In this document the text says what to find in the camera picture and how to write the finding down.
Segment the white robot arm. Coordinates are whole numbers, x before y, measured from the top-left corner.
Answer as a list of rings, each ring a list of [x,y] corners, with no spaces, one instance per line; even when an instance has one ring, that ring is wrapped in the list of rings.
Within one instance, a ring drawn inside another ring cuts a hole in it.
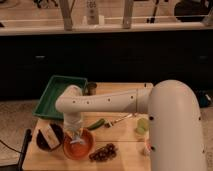
[[[74,93],[69,86],[55,102],[72,131],[80,128],[83,112],[139,113],[149,116],[151,171],[207,171],[198,100],[192,89],[177,80],[152,88],[137,88],[93,96]]]

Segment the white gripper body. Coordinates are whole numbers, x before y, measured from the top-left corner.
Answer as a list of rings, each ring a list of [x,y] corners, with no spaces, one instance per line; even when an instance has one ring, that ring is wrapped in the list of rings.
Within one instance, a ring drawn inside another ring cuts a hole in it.
[[[64,131],[81,135],[83,127],[83,119],[80,113],[71,113],[64,115]]]

